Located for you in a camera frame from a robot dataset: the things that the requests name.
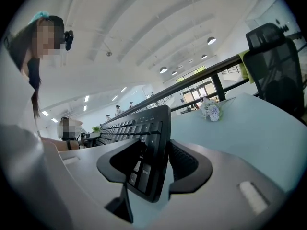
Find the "green cloth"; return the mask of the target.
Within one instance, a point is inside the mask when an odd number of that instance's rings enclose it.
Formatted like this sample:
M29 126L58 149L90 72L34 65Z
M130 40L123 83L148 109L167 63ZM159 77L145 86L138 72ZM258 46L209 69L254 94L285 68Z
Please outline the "green cloth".
M246 64L245 64L245 62L244 62L244 55L245 55L247 52L249 52L249 49L248 49L248 50L245 50L245 51L243 51L243 52L241 52L241 53L238 53L238 55L239 55L239 57L240 57L240 59L241 59L241 61L242 61L242 62L239 64L239 67L240 67L242 79L244 79L244 80L247 80L247 79L248 79L249 82L250 82L250 84L253 84L253 83L254 83L254 79L252 78L252 76L251 76L251 74L250 74L249 70L247 69Z

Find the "black metal railing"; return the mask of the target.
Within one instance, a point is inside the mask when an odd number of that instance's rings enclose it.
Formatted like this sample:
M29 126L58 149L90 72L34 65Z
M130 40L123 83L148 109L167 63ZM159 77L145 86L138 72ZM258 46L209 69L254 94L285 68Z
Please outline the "black metal railing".
M131 115L133 113L137 113L139 112L141 109L143 108L146 108L147 106L149 106L150 104L152 103L155 103L155 102L158 102L159 100L162 100L166 97L169 97L170 95L173 95L174 93L177 93L179 91L181 91L182 89L185 89L199 81L202 81L204 79L207 79L207 78L211 78L212 79L212 83L214 84L215 86L215 89L216 91L211 93L211 94L208 94L206 95L206 98L210 99L212 97L215 97L217 96L218 99L221 101L221 100L224 100L225 99L225 92L229 91L229 90L232 90L246 82L248 82L247 79L244 79L238 83L235 83L235 84L232 84L226 88L223 88L222 85L221 85L221 82L220 82L220 79L218 78L217 74L222 72L222 71L225 71L231 67L234 67L238 64L242 63L242 60L240 58L240 56L237 54L235 56L232 56L226 60L223 60L195 75L192 75L190 76L189 78L179 82L179 83L176 83L166 89L164 89L163 91L155 94L154 96L142 101L141 103L137 104L136 106L134 106L133 108L121 113L120 115L112 118L111 120L109 121L106 121L104 123L102 123L101 125L104 126L110 122L114 122L122 117L125 117L125 116L128 116L128 115Z

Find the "teal hair scrunchie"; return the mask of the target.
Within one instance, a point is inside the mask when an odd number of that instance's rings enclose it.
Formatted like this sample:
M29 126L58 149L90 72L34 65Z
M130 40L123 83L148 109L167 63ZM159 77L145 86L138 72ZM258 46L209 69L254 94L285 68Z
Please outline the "teal hair scrunchie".
M28 24L31 24L32 22L34 22L38 19L41 19L41 18L44 18L44 19L49 18L49 13L47 11L40 11L40 12L36 13Z

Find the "light blue table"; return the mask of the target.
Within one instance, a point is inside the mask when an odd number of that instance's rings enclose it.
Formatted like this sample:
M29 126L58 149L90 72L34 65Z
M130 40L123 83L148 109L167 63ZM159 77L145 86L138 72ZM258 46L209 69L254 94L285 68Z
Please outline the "light blue table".
M280 108L243 93L222 106L222 118L201 111L172 118L171 138L237 155L293 190L307 167L307 126Z

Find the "white flower bouquet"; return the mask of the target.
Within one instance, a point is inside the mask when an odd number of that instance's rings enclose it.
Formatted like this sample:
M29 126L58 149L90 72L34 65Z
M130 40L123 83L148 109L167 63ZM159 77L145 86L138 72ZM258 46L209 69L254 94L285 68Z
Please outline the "white flower bouquet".
M223 102L217 102L215 100L204 97L200 105L202 116L205 119L209 119L211 122L219 121L223 115L223 104Z

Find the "black keyboard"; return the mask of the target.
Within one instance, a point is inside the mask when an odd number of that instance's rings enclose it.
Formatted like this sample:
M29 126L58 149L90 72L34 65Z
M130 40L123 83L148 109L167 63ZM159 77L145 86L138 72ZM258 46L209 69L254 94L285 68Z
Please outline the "black keyboard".
M159 200L169 156L171 110L167 105L125 116L102 126L94 146L113 145L97 168L110 182L122 183L143 199Z

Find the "row of ceiling light panels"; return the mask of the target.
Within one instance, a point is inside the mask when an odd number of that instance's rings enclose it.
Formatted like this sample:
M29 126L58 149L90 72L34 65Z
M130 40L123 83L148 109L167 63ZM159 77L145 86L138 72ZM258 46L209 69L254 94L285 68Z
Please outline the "row of ceiling light panels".
M121 97L126 89L127 87L123 87L120 89L86 95L78 99L46 108L41 112L41 118L46 120L50 119L54 123L57 123L62 117L77 117L88 111L93 111L111 104Z

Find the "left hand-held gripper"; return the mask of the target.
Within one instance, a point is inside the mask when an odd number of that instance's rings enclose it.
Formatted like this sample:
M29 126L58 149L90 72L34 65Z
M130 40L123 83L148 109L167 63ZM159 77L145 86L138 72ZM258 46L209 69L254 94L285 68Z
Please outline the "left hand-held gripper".
M79 146L87 146L88 141L87 138L99 138L101 133L81 133L78 138L77 142Z

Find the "black mesh office chair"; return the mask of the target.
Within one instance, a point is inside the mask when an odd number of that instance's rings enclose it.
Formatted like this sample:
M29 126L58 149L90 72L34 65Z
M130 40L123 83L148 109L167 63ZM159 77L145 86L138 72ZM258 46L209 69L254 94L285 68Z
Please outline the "black mesh office chair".
M273 23L246 34L249 51L243 62L259 97L303 121L304 94L298 52L294 42Z

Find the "glass entrance doors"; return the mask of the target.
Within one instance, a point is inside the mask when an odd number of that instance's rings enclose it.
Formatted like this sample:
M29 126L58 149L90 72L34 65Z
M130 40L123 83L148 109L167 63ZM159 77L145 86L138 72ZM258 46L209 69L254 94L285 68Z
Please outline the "glass entrance doors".
M184 88L181 92L186 103L192 102L202 97L206 97L216 91L215 85L211 78L199 81L187 88Z

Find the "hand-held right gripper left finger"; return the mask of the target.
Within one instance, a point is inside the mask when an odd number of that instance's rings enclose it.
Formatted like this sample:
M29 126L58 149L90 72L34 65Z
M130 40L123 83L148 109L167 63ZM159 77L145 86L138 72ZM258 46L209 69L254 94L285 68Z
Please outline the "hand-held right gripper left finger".
M94 204L94 230L136 230L128 196L128 172L141 142L124 140L104 146L61 152L60 156L78 186Z

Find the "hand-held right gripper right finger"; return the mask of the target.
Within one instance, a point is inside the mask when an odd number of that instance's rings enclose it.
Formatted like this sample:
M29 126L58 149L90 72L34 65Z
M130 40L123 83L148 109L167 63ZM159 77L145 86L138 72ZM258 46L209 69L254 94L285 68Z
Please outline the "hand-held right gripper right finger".
M133 197L137 230L258 230L286 193L254 166L226 152L171 140L160 199Z

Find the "person's left forearm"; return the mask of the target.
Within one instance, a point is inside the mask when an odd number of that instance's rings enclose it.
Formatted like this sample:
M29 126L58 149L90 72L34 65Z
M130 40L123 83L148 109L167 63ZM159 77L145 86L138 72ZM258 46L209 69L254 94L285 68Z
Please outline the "person's left forearm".
M60 151L60 152L68 151L66 141L58 141L58 140L54 140L54 139L50 139L50 138L44 138L44 137L41 137L41 140L43 142L48 142L48 143L55 145L57 150ZM77 141L75 141L75 140L71 141L70 140L70 143L71 143L72 150L78 150L80 148Z

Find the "person in white coat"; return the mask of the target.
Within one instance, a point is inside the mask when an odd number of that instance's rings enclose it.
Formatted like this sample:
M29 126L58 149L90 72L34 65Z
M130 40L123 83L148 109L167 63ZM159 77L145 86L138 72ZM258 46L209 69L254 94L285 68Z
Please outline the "person in white coat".
M73 230L35 131L33 92L0 46L0 228Z

